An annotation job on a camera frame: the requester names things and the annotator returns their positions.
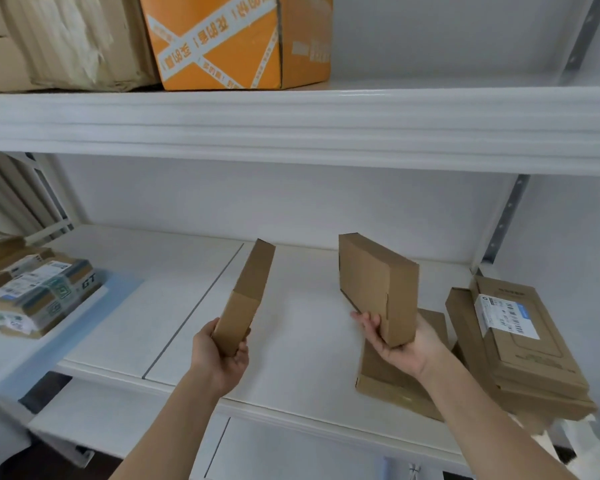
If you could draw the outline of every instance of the beige curtain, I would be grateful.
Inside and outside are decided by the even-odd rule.
[[[59,220],[36,171],[0,153],[0,231],[27,236]]]

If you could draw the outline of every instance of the hand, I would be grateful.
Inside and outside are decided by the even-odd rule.
[[[352,312],[351,317],[360,323],[365,338],[380,357],[417,380],[421,380],[435,358],[448,352],[436,331],[420,314],[416,316],[416,336],[413,342],[394,348],[390,348],[378,335],[380,315]]]
[[[234,357],[222,357],[211,333],[220,318],[207,323],[193,337],[191,370],[209,379],[212,393],[219,399],[238,385],[249,364],[247,337],[240,342]]]

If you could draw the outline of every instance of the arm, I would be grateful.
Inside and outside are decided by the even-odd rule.
[[[160,414],[111,480],[186,480],[218,400],[238,385],[249,364],[246,339],[235,357],[221,357],[211,332],[217,319],[193,338],[191,368]]]
[[[379,316],[351,315],[385,361],[424,386],[477,478],[576,480],[491,400],[421,316],[414,341],[390,349],[378,336]]]

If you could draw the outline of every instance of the orange box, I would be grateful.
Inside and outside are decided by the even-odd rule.
[[[286,89],[329,78],[333,0],[140,0],[164,88]]]

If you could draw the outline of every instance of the forearm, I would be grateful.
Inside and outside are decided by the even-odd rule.
[[[217,401],[208,379],[199,371],[188,371],[111,478],[188,479]]]
[[[436,352],[420,381],[478,479],[575,480],[487,396],[448,350]]]

